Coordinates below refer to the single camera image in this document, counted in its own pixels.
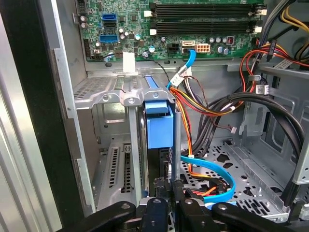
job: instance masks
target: vent grille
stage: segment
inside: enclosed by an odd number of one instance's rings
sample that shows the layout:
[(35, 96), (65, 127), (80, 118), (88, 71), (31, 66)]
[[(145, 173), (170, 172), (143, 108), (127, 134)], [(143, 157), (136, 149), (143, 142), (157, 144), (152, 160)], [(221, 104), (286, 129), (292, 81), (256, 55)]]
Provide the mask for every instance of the vent grille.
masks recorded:
[(125, 154), (125, 179), (124, 186), (121, 189), (122, 193), (131, 192), (131, 164), (130, 164), (130, 153)]
[(107, 78), (89, 78), (75, 93), (74, 97), (82, 99), (87, 93), (100, 92), (105, 89)]
[(138, 89), (139, 88), (139, 83), (137, 81), (137, 77), (133, 78), (133, 89)]
[(239, 208), (242, 208), (248, 212), (257, 214), (259, 216), (266, 216), (270, 213), (267, 203), (264, 203), (263, 201), (260, 200), (258, 201), (255, 199), (239, 200), (237, 201), (236, 205)]
[(140, 147), (139, 147), (139, 158), (140, 158), (140, 184), (143, 186), (143, 166), (141, 164), (141, 155), (140, 155)]
[(118, 154), (119, 149), (114, 148), (113, 154), (112, 154), (112, 169), (111, 169), (111, 177), (110, 177), (110, 188), (112, 188), (115, 185), (115, 176), (116, 176), (116, 167), (118, 162)]

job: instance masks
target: screw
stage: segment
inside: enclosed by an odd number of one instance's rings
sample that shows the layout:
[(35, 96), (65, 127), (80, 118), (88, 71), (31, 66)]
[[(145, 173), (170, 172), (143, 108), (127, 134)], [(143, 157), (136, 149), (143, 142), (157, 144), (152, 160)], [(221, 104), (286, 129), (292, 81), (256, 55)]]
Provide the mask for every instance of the screw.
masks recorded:
[(193, 203), (193, 201), (190, 200), (190, 199), (187, 199), (187, 200), (185, 200), (184, 202), (186, 202), (187, 204), (192, 204), (192, 203)]
[(226, 210), (227, 209), (227, 207), (224, 204), (218, 205), (218, 208), (222, 209), (222, 210)]
[(161, 203), (161, 201), (159, 199), (155, 199), (154, 203)]
[(124, 204), (121, 206), (121, 208), (123, 208), (123, 209), (128, 209), (128, 208), (130, 208), (130, 205), (128, 205), (127, 203), (124, 203)]

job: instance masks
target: blue plastic bracket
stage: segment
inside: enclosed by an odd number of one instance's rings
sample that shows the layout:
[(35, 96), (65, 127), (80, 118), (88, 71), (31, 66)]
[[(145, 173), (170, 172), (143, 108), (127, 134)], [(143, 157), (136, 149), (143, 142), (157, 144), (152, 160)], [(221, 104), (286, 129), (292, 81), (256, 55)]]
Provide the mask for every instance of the blue plastic bracket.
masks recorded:
[[(152, 76), (147, 75), (145, 79), (149, 88), (158, 88)], [(145, 112), (146, 114), (167, 114), (169, 112), (167, 101), (145, 101)]]
[(165, 116), (146, 115), (148, 148), (173, 146), (174, 114), (168, 105), (169, 113)]
[[(152, 76), (147, 75), (145, 79), (149, 88), (159, 88)], [(148, 148), (172, 147), (174, 114), (167, 101), (145, 101), (145, 112), (147, 118)]]

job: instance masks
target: capacitor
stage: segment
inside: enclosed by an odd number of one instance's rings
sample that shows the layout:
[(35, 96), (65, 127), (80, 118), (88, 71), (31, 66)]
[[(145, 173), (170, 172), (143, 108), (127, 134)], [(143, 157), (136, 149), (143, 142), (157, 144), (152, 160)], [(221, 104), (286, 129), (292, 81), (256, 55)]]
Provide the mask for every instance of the capacitor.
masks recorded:
[(218, 47), (218, 53), (222, 53), (223, 52), (223, 47)]
[(150, 53), (154, 53), (155, 52), (155, 47), (154, 46), (149, 46), (148, 47), (148, 51), (150, 52)]
[(146, 59), (149, 57), (149, 53), (148, 52), (143, 52), (142, 56)]
[(109, 52), (108, 55), (110, 55), (110, 56), (108, 56), (108, 57), (113, 58), (114, 57), (113, 54), (114, 54), (114, 52)]
[(226, 49), (224, 49), (224, 55), (228, 55), (228, 52), (229, 52), (230, 50), (228, 49), (228, 48), (226, 48)]
[(134, 38), (135, 38), (136, 40), (140, 40), (140, 35), (139, 35), (139, 34), (136, 34), (136, 35), (134, 36)]
[(87, 23), (81, 23), (81, 28), (82, 28), (82, 29), (88, 28), (88, 24), (87, 24)]
[(80, 21), (82, 22), (82, 23), (85, 23), (85, 22), (87, 22), (87, 17), (85, 17), (85, 16), (81, 16), (80, 18)]

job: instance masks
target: black wire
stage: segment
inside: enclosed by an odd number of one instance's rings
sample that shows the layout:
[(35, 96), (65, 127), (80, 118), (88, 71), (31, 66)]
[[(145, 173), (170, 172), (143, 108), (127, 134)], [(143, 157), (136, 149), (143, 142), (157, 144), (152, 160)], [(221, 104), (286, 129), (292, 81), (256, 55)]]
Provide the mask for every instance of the black wire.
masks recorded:
[[(261, 98), (260, 96), (257, 96), (255, 94), (251, 94), (251, 95), (253, 96), (252, 98), (229, 97), (229, 101), (250, 101), (250, 102), (255, 102), (255, 103), (266, 105), (271, 110), (271, 112), (274, 113), (275, 118), (279, 120), (279, 124), (283, 128), (283, 131), (285, 133), (287, 133), (286, 135), (287, 135), (289, 141), (292, 144), (292, 147), (295, 151), (295, 154), (296, 154), (297, 160), (298, 160), (300, 150), (301, 150), (302, 144), (304, 142), (304, 131), (303, 131), (303, 128), (300, 125), (300, 123), (291, 115), (290, 112), (286, 111), (282, 106), (278, 106), (279, 104), (277, 104), (277, 103), (276, 104), (271, 103), (271, 102), (275, 102), (275, 101), (267, 99), (266, 97)], [(228, 103), (227, 100), (222, 99), (221, 101), (216, 103), (216, 107), (221, 108), (222, 106), (224, 106), (227, 103)], [(209, 144), (211, 143), (214, 131), (215, 131), (215, 127), (212, 128), (211, 138), (208, 140), (207, 146), (209, 146)], [(293, 175), (292, 175), (290, 181), (288, 182), (288, 184), (287, 184), (286, 188), (284, 189), (283, 194), (281, 196), (282, 200), (284, 201), (285, 206), (290, 206), (293, 203), (293, 201), (295, 200), (295, 198), (296, 198), (296, 196), (299, 192), (299, 186), (297, 186), (296, 184), (294, 184), (292, 182)]]
[(169, 75), (168, 75), (168, 73), (166, 72), (165, 68), (164, 68), (160, 63), (158, 63), (157, 61), (155, 61), (154, 59), (150, 59), (150, 60), (153, 61), (154, 63), (156, 63), (157, 65), (160, 66), (160, 68), (161, 68), (161, 69), (163, 70), (163, 72), (165, 73), (166, 78), (167, 78), (168, 81), (170, 82), (170, 80), (169, 80)]
[(299, 54), (299, 61), (301, 61), (301, 57), (303, 56), (304, 52), (309, 48), (309, 44), (306, 46), (306, 48)]
[[(302, 23), (304, 23), (304, 24), (306, 24), (307, 26), (309, 26), (309, 22), (302, 22)], [(271, 41), (271, 40), (277, 40), (277, 39), (280, 38), (282, 35), (288, 33), (288, 32), (291, 31), (291, 30), (298, 31), (299, 28), (296, 27), (296, 26), (289, 26), (289, 27), (287, 27), (286, 29), (284, 29), (283, 31), (279, 32), (277, 35), (274, 35), (273, 37), (270, 37), (268, 40), (270, 40), (270, 41)]]
[(121, 54), (123, 54), (123, 53), (122, 52), (111, 53), (111, 54), (107, 54), (106, 56), (101, 57), (101, 59), (104, 59), (104, 58), (109, 57), (109, 56), (121, 55)]

